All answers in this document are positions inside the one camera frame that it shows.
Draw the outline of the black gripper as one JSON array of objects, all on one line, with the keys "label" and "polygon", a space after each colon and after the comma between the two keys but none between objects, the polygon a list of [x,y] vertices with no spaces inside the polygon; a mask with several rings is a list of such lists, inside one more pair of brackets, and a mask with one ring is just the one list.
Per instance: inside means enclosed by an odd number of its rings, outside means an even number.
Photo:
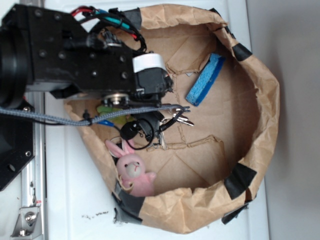
[{"label": "black gripper", "polygon": [[[120,109],[160,107],[162,98],[172,91],[173,86],[163,58],[157,53],[147,53],[134,57],[132,62],[132,92],[112,92],[104,98],[103,103]],[[125,123],[120,130],[122,139],[132,140],[139,131],[143,131],[149,143],[159,137],[160,121],[163,119],[159,111],[133,113],[132,116],[135,120]]]}]

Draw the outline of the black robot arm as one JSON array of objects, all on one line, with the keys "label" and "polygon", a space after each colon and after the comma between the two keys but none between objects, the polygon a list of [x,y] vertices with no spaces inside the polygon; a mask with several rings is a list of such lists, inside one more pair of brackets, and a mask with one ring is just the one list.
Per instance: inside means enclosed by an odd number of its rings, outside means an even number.
[{"label": "black robot arm", "polygon": [[98,99],[133,121],[119,130],[125,140],[142,132],[148,142],[160,125],[161,100],[172,90],[159,54],[125,14],[81,6],[71,13],[15,4],[0,26],[0,116],[45,125],[68,121],[23,111],[26,92],[56,99]]}]

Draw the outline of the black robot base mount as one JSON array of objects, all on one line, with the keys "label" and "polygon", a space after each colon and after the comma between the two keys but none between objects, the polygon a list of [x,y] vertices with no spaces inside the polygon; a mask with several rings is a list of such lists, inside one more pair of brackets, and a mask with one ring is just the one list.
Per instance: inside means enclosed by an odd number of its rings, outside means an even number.
[{"label": "black robot base mount", "polygon": [[34,157],[34,123],[12,115],[0,115],[0,190],[19,175]]}]

